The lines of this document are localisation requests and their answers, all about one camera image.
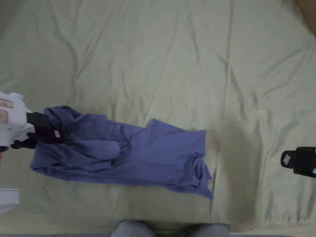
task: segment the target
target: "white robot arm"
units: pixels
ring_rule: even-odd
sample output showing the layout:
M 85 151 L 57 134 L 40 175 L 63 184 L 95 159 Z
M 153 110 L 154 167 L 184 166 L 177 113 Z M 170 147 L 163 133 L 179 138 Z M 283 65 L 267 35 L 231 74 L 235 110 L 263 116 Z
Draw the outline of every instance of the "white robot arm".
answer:
M 0 152 L 6 151 L 14 141 L 24 141 L 29 132 L 35 133 L 33 124 L 27 122 L 31 113 L 17 93 L 0 92 Z
M 45 114 L 31 112 L 17 93 L 0 92 L 0 153 L 9 147 L 34 149 L 37 139 L 47 143 L 62 143 Z

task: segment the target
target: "bed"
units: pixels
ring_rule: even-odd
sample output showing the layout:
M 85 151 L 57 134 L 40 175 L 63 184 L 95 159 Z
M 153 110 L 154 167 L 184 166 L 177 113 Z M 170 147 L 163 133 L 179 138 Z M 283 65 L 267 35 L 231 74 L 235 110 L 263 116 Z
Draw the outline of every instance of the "bed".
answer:
M 0 188 L 21 204 L 4 234 L 105 233 L 121 220 L 315 236 L 316 180 L 282 168 L 316 144 L 316 51 L 291 1 L 2 1 L 0 91 L 32 111 L 69 105 L 146 126 L 207 130 L 214 200 L 160 187 L 66 182 L 10 150 Z

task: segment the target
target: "blue cloth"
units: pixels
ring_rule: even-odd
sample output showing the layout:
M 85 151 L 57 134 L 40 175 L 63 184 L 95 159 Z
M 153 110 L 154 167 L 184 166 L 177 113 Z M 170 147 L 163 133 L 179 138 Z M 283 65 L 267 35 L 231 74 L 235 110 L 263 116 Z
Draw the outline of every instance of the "blue cloth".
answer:
M 31 169 L 62 180 L 159 185 L 212 199 L 203 161 L 205 131 L 187 132 L 153 119 L 147 128 L 59 106 L 44 110 L 61 144 L 37 142 Z

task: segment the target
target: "light green bedsheet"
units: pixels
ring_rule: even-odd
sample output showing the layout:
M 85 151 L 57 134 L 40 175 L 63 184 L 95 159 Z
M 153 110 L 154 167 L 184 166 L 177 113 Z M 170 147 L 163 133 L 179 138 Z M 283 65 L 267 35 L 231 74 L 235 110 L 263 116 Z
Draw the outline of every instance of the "light green bedsheet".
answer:
M 0 91 L 32 111 L 69 105 L 145 126 L 207 130 L 214 201 L 160 187 L 65 182 L 10 150 L 0 188 L 21 204 L 2 233 L 99 233 L 121 220 L 170 230 L 316 224 L 316 180 L 280 165 L 316 145 L 315 39 L 289 1 L 2 1 Z

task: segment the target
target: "sticker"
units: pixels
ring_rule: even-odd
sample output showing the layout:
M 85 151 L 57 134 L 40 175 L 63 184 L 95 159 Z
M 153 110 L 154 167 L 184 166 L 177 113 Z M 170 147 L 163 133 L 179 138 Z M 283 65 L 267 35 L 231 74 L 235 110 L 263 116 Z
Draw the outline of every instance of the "sticker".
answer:
M 0 110 L 0 124 L 6 124 L 8 122 L 8 112 Z
M 13 109 L 13 103 L 9 100 L 4 100 L 0 98 L 0 106 L 7 107 Z
M 283 159 L 284 164 L 285 164 L 285 165 L 288 165 L 290 159 L 291 159 L 291 157 L 290 157 L 288 154 L 286 154 L 286 156 L 285 156 L 284 159 Z
M 60 133 L 59 133 L 59 131 L 54 130 L 54 132 L 55 132 L 55 137 L 56 137 L 56 138 L 60 138 Z

